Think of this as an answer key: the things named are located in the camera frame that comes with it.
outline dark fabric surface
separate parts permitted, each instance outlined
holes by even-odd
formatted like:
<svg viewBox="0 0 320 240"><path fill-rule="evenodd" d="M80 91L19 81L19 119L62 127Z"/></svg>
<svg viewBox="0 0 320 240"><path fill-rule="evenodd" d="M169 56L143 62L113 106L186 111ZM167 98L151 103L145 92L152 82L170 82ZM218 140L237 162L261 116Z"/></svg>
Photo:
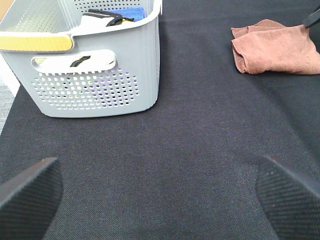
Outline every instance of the dark fabric surface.
<svg viewBox="0 0 320 240"><path fill-rule="evenodd" d="M301 24L313 0L164 1L151 109L47 117L23 88L0 137L4 182L61 160L64 195L44 239L276 240L255 193L270 154L319 179L319 76L237 71L230 27ZM320 46L320 30L311 36Z"/></svg>

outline brown towel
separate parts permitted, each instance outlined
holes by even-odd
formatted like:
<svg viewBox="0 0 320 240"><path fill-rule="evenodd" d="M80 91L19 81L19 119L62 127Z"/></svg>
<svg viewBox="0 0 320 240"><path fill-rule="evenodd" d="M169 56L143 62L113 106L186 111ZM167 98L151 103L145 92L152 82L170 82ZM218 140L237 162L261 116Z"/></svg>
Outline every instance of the brown towel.
<svg viewBox="0 0 320 240"><path fill-rule="evenodd" d="M235 65L243 74L320 74L320 54L303 25L286 27L265 19L231 30Z"/></svg>

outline gray carpet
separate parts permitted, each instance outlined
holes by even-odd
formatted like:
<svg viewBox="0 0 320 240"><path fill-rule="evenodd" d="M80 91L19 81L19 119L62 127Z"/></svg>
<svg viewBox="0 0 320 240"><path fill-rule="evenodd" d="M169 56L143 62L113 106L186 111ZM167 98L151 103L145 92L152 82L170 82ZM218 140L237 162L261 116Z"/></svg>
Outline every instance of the gray carpet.
<svg viewBox="0 0 320 240"><path fill-rule="evenodd" d="M0 78L0 133L5 125L13 101L13 94Z"/></svg>

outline black textured panel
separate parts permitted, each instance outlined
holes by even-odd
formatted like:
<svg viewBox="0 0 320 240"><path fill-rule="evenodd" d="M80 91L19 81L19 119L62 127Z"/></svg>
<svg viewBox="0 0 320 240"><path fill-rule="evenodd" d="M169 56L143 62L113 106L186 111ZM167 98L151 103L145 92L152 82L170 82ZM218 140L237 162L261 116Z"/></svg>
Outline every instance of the black textured panel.
<svg viewBox="0 0 320 240"><path fill-rule="evenodd" d="M63 194L60 163L46 158L0 186L0 240L40 240Z"/></svg>
<svg viewBox="0 0 320 240"><path fill-rule="evenodd" d="M320 182L266 157L259 167L256 191L281 240L320 240Z"/></svg>

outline gray plastic basket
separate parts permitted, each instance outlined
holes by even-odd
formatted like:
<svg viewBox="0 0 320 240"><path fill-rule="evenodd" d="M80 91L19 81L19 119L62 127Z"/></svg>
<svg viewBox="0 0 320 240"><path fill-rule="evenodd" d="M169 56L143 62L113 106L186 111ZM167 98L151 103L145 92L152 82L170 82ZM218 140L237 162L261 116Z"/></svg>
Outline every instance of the gray plastic basket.
<svg viewBox="0 0 320 240"><path fill-rule="evenodd" d="M88 9L137 6L145 11L143 20L99 31L77 28ZM63 35L72 40L72 47L66 51L2 49L2 55L45 115L87 118L144 111L158 98L161 8L161 0L15 0L0 23L0 43L8 35L25 39ZM112 58L112 64L99 67L97 63L92 69L36 64L36 59L98 53Z"/></svg>

